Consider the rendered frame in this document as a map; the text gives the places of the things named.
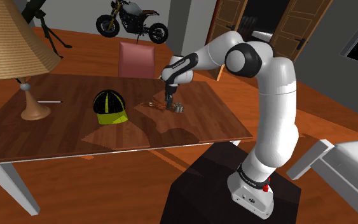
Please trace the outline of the table lamp with beige shade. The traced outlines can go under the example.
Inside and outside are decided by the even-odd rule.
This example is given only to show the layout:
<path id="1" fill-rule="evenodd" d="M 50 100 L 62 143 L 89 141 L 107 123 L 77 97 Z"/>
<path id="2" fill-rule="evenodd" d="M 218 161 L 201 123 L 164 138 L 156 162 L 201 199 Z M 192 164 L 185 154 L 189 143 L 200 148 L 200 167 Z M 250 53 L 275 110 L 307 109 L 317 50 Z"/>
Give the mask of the table lamp with beige shade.
<path id="1" fill-rule="evenodd" d="M 33 32 L 12 0 L 0 0 L 0 80 L 18 79 L 25 92 L 24 120 L 39 120 L 51 110 L 38 103 L 30 93 L 26 78 L 48 74 L 59 64 L 60 57 Z"/>

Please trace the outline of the red chair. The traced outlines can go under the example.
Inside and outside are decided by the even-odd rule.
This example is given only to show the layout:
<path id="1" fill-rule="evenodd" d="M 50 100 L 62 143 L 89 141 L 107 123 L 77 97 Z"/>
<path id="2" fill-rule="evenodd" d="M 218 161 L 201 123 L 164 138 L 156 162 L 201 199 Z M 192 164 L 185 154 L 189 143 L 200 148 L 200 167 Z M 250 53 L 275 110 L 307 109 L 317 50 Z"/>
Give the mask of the red chair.
<path id="1" fill-rule="evenodd" d="M 126 41 L 120 42 L 118 76 L 122 78 L 155 78 L 155 48 Z"/>

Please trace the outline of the black motorcycle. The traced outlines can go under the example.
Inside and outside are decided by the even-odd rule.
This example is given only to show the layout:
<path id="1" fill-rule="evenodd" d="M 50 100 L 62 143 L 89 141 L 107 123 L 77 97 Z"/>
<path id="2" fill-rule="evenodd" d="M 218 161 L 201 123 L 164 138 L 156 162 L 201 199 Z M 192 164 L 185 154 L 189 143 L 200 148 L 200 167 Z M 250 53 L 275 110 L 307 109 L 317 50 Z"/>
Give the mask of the black motorcycle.
<path id="1" fill-rule="evenodd" d="M 159 16 L 157 11 L 142 10 L 136 3 L 126 0 L 112 0 L 111 7 L 111 14 L 101 15 L 95 23 L 102 36 L 112 38 L 119 33 L 120 25 L 116 17 L 120 17 L 121 24 L 128 33 L 135 34 L 137 37 L 147 34 L 156 44 L 162 44 L 168 39 L 169 31 L 164 24 L 158 22 L 150 27 L 144 24 L 149 16 Z"/>

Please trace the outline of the dark robot stand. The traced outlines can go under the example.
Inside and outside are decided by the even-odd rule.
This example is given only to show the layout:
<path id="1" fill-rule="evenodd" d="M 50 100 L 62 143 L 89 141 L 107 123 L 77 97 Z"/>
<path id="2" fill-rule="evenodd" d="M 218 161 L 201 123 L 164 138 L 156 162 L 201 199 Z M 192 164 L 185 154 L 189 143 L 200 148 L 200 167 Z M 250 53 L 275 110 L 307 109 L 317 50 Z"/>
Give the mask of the dark robot stand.
<path id="1" fill-rule="evenodd" d="M 274 172 L 272 215 L 263 220 L 231 198 L 227 178 L 247 153 L 214 143 L 172 184 L 160 224 L 296 224 L 301 188 Z"/>

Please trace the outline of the white bed frame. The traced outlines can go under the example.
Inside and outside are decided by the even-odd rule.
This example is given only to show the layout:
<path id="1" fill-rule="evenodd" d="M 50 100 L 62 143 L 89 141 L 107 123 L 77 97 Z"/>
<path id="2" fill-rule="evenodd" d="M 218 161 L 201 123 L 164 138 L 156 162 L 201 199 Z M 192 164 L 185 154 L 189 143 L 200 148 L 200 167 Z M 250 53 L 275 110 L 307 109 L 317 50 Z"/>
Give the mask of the white bed frame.
<path id="1" fill-rule="evenodd" d="M 299 179 L 313 169 L 354 210 L 358 212 L 358 141 L 332 144 L 317 141 L 288 171 Z"/>

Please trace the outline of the brown keys bunch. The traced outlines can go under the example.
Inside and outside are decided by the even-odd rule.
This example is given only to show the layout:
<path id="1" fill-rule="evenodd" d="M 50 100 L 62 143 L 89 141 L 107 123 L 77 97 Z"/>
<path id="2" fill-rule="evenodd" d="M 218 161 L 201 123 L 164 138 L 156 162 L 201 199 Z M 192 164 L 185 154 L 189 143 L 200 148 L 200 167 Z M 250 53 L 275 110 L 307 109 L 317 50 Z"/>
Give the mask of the brown keys bunch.
<path id="1" fill-rule="evenodd" d="M 158 109 L 166 109 L 167 108 L 167 105 L 165 103 L 161 103 L 161 102 L 144 102 L 144 103 L 142 103 L 142 106 L 154 107 L 154 108 L 158 108 Z"/>

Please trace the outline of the brown wooden double door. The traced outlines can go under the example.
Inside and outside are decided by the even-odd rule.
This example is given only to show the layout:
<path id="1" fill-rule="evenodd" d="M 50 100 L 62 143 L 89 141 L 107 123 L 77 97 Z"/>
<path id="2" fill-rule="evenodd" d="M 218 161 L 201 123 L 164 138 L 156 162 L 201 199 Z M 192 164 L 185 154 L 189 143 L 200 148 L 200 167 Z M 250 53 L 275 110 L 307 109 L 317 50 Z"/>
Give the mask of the brown wooden double door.
<path id="1" fill-rule="evenodd" d="M 298 58 L 333 0 L 217 0 L 206 42 L 227 31 L 272 44 L 274 55 Z"/>

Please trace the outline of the wooden table with white legs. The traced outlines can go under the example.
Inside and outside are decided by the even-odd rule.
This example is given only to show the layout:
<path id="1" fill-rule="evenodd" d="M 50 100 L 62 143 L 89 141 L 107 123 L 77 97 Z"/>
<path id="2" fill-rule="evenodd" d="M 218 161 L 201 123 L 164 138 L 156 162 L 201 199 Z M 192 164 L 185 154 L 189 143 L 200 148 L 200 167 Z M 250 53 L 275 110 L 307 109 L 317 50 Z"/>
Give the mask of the wooden table with white legs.
<path id="1" fill-rule="evenodd" d="M 142 106 L 162 101 L 164 82 L 157 79 L 46 74 L 30 79 L 32 94 L 51 113 L 26 121 L 25 94 L 18 91 L 0 109 L 0 186 L 29 214 L 39 206 L 14 168 L 14 163 L 212 144 L 238 143 L 251 134 L 211 87 L 202 81 L 183 85 L 176 94 L 184 111 Z M 100 125 L 93 99 L 102 90 L 117 91 L 125 100 L 128 121 Z"/>

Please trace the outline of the black and yellow cap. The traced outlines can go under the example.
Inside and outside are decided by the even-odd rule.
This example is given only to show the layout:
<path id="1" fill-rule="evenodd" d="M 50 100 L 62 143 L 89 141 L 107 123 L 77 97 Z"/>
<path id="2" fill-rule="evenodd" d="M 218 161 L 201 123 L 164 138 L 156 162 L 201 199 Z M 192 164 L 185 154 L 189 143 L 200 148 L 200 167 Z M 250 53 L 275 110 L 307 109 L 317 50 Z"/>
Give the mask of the black and yellow cap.
<path id="1" fill-rule="evenodd" d="M 115 90 L 103 90 L 93 100 L 93 111 L 100 125 L 112 125 L 126 122 L 125 100 Z"/>

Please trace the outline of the black telescope on tripod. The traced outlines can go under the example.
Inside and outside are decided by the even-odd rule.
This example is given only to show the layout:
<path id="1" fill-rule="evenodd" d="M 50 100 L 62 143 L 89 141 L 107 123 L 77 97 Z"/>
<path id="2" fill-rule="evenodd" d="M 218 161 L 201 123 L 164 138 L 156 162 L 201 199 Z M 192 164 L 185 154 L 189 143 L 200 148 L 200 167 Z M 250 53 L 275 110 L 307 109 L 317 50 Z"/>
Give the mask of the black telescope on tripod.
<path id="1" fill-rule="evenodd" d="M 53 40 L 51 38 L 51 34 L 65 47 L 65 48 L 72 48 L 71 45 L 65 44 L 47 25 L 45 22 L 45 15 L 46 13 L 41 9 L 42 5 L 46 2 L 46 0 L 30 0 L 26 3 L 25 8 L 22 10 L 21 14 L 25 21 L 29 24 L 33 18 L 37 18 L 41 21 L 41 27 L 43 29 L 45 38 L 49 40 L 53 51 L 61 58 L 64 57 L 59 55 Z"/>

